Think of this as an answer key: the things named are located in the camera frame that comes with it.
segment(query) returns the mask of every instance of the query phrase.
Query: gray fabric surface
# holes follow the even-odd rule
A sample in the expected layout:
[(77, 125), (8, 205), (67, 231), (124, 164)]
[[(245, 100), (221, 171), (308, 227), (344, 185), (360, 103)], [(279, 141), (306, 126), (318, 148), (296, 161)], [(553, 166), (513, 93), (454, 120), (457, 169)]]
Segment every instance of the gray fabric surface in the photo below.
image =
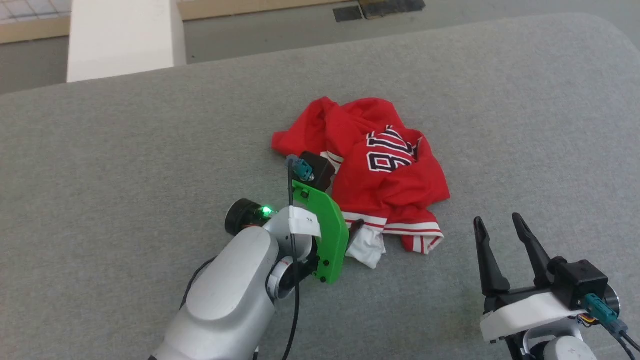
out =
[[(589, 15), (502, 20), (0, 97), (0, 358), (146, 359), (238, 198), (283, 206), (269, 149), (320, 96), (382, 97), (426, 133), (452, 198), (428, 257), (387, 240), (302, 284), (292, 359), (506, 359), (483, 343), (472, 219), (503, 273), (532, 271), (510, 214), (552, 256), (611, 278), (640, 337), (640, 53)], [(293, 301), (260, 346), (282, 356)], [(622, 358), (600, 329), (586, 339)]]

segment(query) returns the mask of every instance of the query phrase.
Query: white tile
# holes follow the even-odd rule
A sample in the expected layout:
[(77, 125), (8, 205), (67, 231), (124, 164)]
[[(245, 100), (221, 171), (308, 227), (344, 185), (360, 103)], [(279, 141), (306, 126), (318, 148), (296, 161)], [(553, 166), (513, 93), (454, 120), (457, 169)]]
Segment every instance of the white tile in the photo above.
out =
[(32, 20), (38, 20), (38, 17), (37, 16), (22, 16), (22, 17), (16, 18), (16, 20), (18, 20), (18, 21), (32, 21)]
[(47, 15), (38, 15), (38, 19), (53, 19), (60, 17), (57, 13), (48, 13)]
[(14, 17), (34, 16), (33, 10), (29, 7), (25, 0), (14, 1), (4, 4)]
[(51, 3), (60, 13), (68, 13), (71, 11), (71, 0), (51, 0)]
[(50, 13), (56, 13), (56, 9), (53, 8), (53, 5), (49, 2), (49, 0), (27, 0), (27, 3), (31, 5), (33, 11), (38, 15), (47, 15)]
[(11, 19), (13, 15), (9, 12), (4, 4), (0, 4), (0, 20)]

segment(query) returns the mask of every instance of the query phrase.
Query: wooden board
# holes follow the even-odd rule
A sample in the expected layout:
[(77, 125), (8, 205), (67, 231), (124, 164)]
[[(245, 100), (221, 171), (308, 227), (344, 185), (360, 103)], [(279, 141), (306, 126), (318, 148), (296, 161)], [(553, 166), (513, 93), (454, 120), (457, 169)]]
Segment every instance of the wooden board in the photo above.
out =
[[(346, 0), (195, 0), (181, 1), (178, 8), (182, 20), (195, 20), (343, 1)], [(0, 44), (64, 37), (69, 35), (69, 30), (69, 17), (3, 24), (0, 25)]]

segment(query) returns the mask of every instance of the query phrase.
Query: black cable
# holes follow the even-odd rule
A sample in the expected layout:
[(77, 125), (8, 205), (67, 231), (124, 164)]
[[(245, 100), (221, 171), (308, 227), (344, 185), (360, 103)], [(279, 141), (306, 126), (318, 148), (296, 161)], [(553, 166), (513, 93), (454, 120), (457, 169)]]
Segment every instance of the black cable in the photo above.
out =
[(184, 304), (187, 303), (187, 295), (189, 295), (189, 291), (191, 291), (191, 285), (193, 285), (193, 282), (196, 281), (196, 278), (198, 277), (198, 274), (205, 268), (207, 267), (207, 265), (211, 264), (215, 259), (217, 258), (217, 256), (214, 256), (213, 258), (207, 260), (204, 262), (204, 264), (200, 265), (200, 267), (198, 268), (198, 270), (196, 270), (195, 273), (193, 273), (193, 276), (191, 277), (191, 280), (189, 280), (189, 284), (187, 285), (187, 290), (185, 290), (184, 292), (184, 296), (182, 297), (182, 302), (180, 303), (180, 308), (182, 309), (182, 307), (184, 306)]
[[(289, 185), (289, 206), (293, 206), (293, 160), (287, 162), (287, 181)], [(293, 346), (293, 337), (296, 335), (296, 327), (298, 326), (298, 313), (300, 312), (300, 280), (298, 279), (298, 252), (296, 251), (296, 237), (291, 234), (291, 251), (293, 251), (293, 281), (296, 288), (296, 305), (293, 311), (293, 323), (291, 324), (291, 333), (287, 349), (282, 356), (282, 360), (289, 357), (289, 352)]]
[(622, 346), (623, 349), (625, 349), (625, 351), (627, 352), (627, 355), (629, 355), (629, 359), (631, 360), (636, 360), (636, 357), (634, 356), (634, 353), (631, 352), (631, 349), (629, 349), (627, 347), (627, 344), (622, 341), (622, 339), (619, 336), (614, 336), (614, 338), (616, 339), (616, 341), (618, 343), (620, 343), (620, 345)]
[(622, 337), (634, 348), (640, 352), (640, 346), (627, 334), (626, 331), (620, 333)]

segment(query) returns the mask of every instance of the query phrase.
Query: green bracket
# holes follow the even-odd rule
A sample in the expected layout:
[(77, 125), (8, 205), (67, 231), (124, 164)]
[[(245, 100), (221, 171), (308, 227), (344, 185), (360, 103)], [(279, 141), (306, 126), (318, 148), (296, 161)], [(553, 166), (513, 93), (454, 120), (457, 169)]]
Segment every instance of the green bracket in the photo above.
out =
[(322, 238), (316, 238), (320, 260), (313, 275), (322, 282), (333, 284), (342, 272), (344, 253), (349, 242), (349, 229), (342, 211), (327, 193), (295, 180), (293, 189), (294, 199), (316, 214), (320, 223)]

